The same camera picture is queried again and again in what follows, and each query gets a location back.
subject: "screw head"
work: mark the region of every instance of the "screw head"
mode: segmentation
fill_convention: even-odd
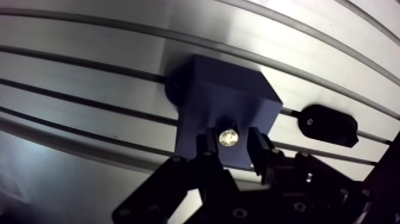
[[[224,130],[218,137],[218,141],[225,147],[231,147],[239,141],[239,134],[233,129]]]

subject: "bolt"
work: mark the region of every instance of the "bolt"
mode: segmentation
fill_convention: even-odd
[[[239,134],[233,129],[224,130],[218,137],[218,141],[225,147],[231,147],[239,141]]]

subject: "silver metal surface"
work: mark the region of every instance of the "silver metal surface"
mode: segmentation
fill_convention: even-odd
[[[0,105],[69,127],[173,151],[176,127],[0,86]]]
[[[365,21],[370,23],[372,26],[374,26],[376,29],[381,31],[385,36],[387,36],[389,39],[391,39],[393,42],[395,42],[397,45],[400,46],[400,39],[392,33],[388,28],[386,28],[383,24],[379,23],[378,20],[376,20],[374,17],[369,15],[367,12],[365,12],[363,9],[359,8],[356,4],[352,3],[349,0],[335,0],[337,3],[343,5],[346,7],[348,10],[352,11],[353,13],[357,14],[361,18],[363,18]]]
[[[350,55],[351,57],[362,62],[366,66],[370,67],[371,69],[380,73],[381,75],[383,75],[384,77],[386,77],[387,79],[392,81],[393,83],[400,86],[400,79],[397,76],[395,76],[391,72],[387,71],[385,68],[383,68],[379,64],[375,63],[373,60],[369,59],[365,55],[362,55],[360,52],[354,50],[350,46],[345,45],[344,43],[338,41],[337,39],[321,32],[307,24],[301,23],[300,21],[290,18],[289,16],[283,15],[281,13],[278,13],[276,11],[270,10],[266,7],[262,7],[260,5],[254,4],[249,1],[244,1],[244,0],[217,0],[217,1],[227,3],[229,5],[233,5],[235,7],[251,11],[253,13],[257,13],[264,17],[275,20],[279,23],[285,24],[293,29],[296,29],[303,33],[306,33],[306,34]]]

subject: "dark blue block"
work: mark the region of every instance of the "dark blue block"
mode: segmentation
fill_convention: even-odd
[[[225,166],[250,168],[246,141],[249,127],[269,133],[282,102],[259,71],[213,58],[194,56],[175,72],[190,77],[183,105],[179,110],[176,138],[177,155],[196,156],[196,137],[221,120],[237,124],[239,142],[232,147],[218,144]]]

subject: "hole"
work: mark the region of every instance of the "hole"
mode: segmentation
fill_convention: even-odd
[[[232,212],[233,217],[237,219],[243,219],[247,216],[247,211],[245,209],[234,209]]]
[[[304,213],[305,209],[307,208],[307,206],[304,203],[301,202],[296,202],[293,207],[295,208],[296,211]]]

